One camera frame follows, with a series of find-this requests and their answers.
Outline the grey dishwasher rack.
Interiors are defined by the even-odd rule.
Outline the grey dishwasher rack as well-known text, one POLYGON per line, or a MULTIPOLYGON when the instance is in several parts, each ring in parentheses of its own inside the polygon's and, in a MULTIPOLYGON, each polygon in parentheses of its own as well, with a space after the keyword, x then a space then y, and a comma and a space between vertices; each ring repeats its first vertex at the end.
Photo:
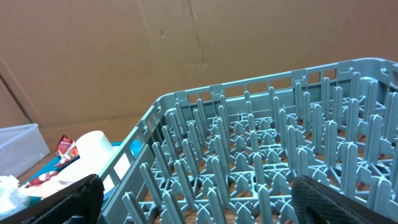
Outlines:
POLYGON ((115 189, 98 221, 226 223, 231 213, 298 223, 300 175, 397 220, 395 62, 359 58, 159 97, 100 172, 115 189))

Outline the teal plastic tray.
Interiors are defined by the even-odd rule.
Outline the teal plastic tray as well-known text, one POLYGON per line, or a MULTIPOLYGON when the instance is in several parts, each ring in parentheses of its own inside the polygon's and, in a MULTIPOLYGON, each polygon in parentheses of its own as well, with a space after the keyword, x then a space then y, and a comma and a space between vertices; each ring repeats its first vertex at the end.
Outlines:
MULTIPOLYGON (((141 145, 139 140, 133 140, 133 142, 129 145, 129 148, 132 152, 133 158, 135 158, 138 153, 141 150, 141 145)), ((40 170, 38 170, 29 180, 33 180, 34 178, 47 173, 47 172, 51 172, 51 171, 61 171, 61 169, 55 167, 55 164, 58 163, 60 160, 60 158, 58 156, 54 157, 50 162, 48 162, 46 165, 43 166, 43 168, 41 168, 40 170)), ((117 173, 117 175, 119 176, 119 178, 121 179, 123 177, 123 175, 127 172, 127 169, 129 168, 130 163, 128 161, 128 159, 123 156, 121 158, 121 160, 115 165, 114 169, 117 173)), ((104 181, 104 187, 105 187, 105 192, 104 192, 104 202, 103 205, 105 205, 105 202, 110 198, 111 194, 114 192, 115 187, 112 187, 112 182, 106 178, 106 180, 104 181)), ((36 203, 38 203, 39 201, 41 201, 42 199, 40 197, 31 197, 29 199, 29 206, 33 206, 36 203)))

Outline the small red sauce packet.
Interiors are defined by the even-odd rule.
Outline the small red sauce packet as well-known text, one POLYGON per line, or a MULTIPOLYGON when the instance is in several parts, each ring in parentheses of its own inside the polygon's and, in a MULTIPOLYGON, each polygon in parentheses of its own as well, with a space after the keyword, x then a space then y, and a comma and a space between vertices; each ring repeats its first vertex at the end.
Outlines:
POLYGON ((24 188, 38 187, 42 185, 44 182, 49 181, 52 177, 55 177, 58 173, 59 171, 49 171, 37 177, 34 177, 32 180, 28 181, 24 185, 24 188))

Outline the clear plastic bin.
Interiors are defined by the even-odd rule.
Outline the clear plastic bin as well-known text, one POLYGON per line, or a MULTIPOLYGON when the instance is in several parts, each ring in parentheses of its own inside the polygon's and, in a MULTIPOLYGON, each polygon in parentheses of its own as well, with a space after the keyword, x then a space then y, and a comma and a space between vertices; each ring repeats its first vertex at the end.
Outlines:
POLYGON ((18 177, 49 152, 38 124, 1 128, 1 176, 18 177))

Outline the white round plate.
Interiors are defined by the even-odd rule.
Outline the white round plate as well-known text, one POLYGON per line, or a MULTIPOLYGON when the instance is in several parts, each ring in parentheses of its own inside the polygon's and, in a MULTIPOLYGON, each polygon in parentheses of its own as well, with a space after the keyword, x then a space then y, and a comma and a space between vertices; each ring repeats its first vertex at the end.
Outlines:
MULTIPOLYGON (((42 185, 29 188, 24 188, 23 185, 21 189, 23 189, 24 193, 31 197, 45 198, 90 174, 100 175, 100 171, 104 165, 106 165, 106 161, 86 161, 79 158, 67 165, 66 168, 59 171, 55 177, 52 177, 49 181, 44 182, 42 185)), ((110 176, 105 177, 105 180, 106 178, 112 181, 110 176)))

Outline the white paper cup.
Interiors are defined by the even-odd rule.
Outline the white paper cup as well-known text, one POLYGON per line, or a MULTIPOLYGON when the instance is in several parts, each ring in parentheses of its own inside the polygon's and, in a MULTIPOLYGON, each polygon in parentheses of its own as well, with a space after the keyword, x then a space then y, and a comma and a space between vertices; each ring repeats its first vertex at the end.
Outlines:
POLYGON ((102 131, 91 131, 76 141, 80 159, 86 161, 108 161, 114 148, 102 131))

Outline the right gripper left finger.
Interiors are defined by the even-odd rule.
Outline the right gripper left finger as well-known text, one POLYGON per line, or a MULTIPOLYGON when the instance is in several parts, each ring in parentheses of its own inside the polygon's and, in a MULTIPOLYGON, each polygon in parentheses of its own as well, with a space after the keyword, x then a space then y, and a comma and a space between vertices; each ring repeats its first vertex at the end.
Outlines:
POLYGON ((96 224, 103 199, 103 181, 100 176, 90 174, 35 205, 1 220, 1 223, 96 224))

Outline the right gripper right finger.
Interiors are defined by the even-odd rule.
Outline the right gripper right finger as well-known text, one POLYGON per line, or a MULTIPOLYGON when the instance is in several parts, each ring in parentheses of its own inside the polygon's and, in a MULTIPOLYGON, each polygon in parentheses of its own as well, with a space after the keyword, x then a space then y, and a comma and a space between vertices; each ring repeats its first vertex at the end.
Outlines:
POLYGON ((306 175, 294 179, 291 194, 299 224, 395 223, 306 175))

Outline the crumpled white napkin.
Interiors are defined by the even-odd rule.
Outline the crumpled white napkin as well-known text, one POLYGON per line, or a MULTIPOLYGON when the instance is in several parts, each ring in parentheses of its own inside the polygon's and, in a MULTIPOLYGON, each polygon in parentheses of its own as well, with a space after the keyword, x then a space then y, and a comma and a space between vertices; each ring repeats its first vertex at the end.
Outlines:
POLYGON ((12 175, 1 176, 1 220, 20 212, 30 204, 30 197, 19 188, 19 181, 12 175))

